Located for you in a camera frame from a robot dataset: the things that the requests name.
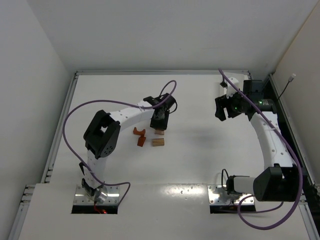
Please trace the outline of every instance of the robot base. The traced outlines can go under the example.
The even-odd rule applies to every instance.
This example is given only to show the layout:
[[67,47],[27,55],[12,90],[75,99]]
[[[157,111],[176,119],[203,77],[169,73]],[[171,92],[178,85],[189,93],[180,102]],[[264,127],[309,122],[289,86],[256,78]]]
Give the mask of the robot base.
[[[97,202],[96,209],[105,210],[107,214],[118,214],[118,203],[120,196],[120,188],[118,186],[106,187],[104,202]],[[94,200],[90,197],[86,190],[77,185],[75,189],[72,214],[100,214],[94,208]]]
[[[227,194],[221,185],[208,185],[209,206],[211,214],[237,213],[237,207],[241,199],[249,194]],[[241,204],[242,212],[255,212],[255,199],[249,197]]]

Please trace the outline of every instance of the white table surface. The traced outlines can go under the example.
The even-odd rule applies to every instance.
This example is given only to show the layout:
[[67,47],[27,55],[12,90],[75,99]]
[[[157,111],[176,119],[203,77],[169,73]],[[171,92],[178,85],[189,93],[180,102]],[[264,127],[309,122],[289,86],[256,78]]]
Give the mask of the white table surface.
[[[247,77],[229,74],[241,82]],[[157,96],[169,80],[177,81],[173,96],[178,110],[171,114],[165,146],[152,147],[154,130],[145,121],[146,142],[137,146],[133,127],[119,135],[108,158],[105,182],[130,181],[132,187],[117,215],[70,214],[76,184],[82,173],[78,159],[62,140],[51,181],[38,184],[24,221],[20,240],[34,239],[309,239],[300,214],[280,227],[260,231],[245,225],[236,214],[210,214],[207,184],[220,184],[221,170],[230,175],[258,176],[264,161],[258,138],[245,115],[220,122],[215,118],[215,98],[222,94],[219,75],[81,75],[70,110],[96,99],[138,103]],[[69,119],[66,135],[83,158],[87,157],[83,134],[95,113],[124,106],[94,103],[77,110]],[[171,184],[198,184],[198,191],[181,196]],[[276,206],[256,202],[257,210]],[[292,203],[271,213],[247,216],[266,226],[283,217]]]

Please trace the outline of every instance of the metal base plate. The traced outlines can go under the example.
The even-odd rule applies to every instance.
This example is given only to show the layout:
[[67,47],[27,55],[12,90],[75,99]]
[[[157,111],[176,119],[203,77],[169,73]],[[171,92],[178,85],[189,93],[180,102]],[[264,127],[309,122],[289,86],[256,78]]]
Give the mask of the metal base plate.
[[[98,209],[104,209],[108,214],[118,213],[119,204],[119,187],[118,186],[108,186],[106,187],[107,194],[104,202],[98,202],[96,207]],[[94,199],[89,196],[86,190],[81,186],[77,185],[74,199],[73,199],[73,214],[95,214],[94,211]]]
[[[221,185],[208,185],[208,196],[210,207],[234,207],[239,204],[241,199],[249,196],[250,194],[227,194]],[[249,197],[241,204],[241,208],[248,211],[255,211],[255,199]]]

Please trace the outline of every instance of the black cable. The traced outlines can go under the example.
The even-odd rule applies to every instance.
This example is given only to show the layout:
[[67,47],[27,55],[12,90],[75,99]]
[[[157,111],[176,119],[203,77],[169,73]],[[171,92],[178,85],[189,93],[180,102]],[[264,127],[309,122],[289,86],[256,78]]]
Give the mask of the black cable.
[[278,98],[277,98],[277,100],[276,100],[277,102],[278,102],[278,100],[281,98],[282,94],[284,94],[284,92],[285,92],[285,90],[287,89],[287,87],[288,87],[289,83],[291,83],[291,81],[288,81],[288,82],[286,83],[286,85],[285,85],[285,87],[284,87],[283,91],[281,92],[281,94],[278,96]]
[[178,103],[175,102],[175,109],[171,111],[169,114],[173,114],[175,111],[177,111],[177,109],[178,109]]
[[227,191],[227,188],[224,188],[224,172],[226,174],[226,179],[229,178],[229,174],[228,174],[227,170],[226,169],[222,169],[222,172],[221,172],[221,187],[222,187],[223,190]]

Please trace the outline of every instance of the black joint housing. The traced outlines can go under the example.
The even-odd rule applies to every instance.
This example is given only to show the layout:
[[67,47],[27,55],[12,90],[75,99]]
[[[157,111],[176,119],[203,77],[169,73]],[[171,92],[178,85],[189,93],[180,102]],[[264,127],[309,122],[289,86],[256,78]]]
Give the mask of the black joint housing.
[[[243,81],[243,93],[262,111],[277,113],[276,105],[271,99],[264,99],[263,82],[261,80]],[[235,118],[240,114],[248,116],[249,121],[256,110],[238,92],[227,98],[227,95],[215,99],[215,116],[221,121],[226,120],[225,109],[228,118]]]
[[[148,102],[152,106],[155,106],[167,98],[169,93],[158,97],[148,96],[143,100]],[[154,109],[153,116],[151,118],[150,127],[153,129],[164,131],[168,127],[170,108],[176,103],[176,99],[171,95],[162,105]]]
[[226,192],[227,194],[235,194],[235,175],[229,176],[229,178],[226,181]]
[[110,117],[110,113],[98,111],[83,135],[85,147],[96,159],[109,156],[116,148],[120,127],[119,121]]
[[95,189],[93,189],[92,187],[90,187],[87,183],[86,180],[84,178],[82,178],[81,181],[81,185],[82,187],[85,189],[85,191],[91,196],[93,197],[95,195]]
[[[307,172],[302,169],[303,178]],[[297,166],[273,166],[265,169],[253,182],[254,196],[264,202],[294,202],[298,194],[299,174]]]

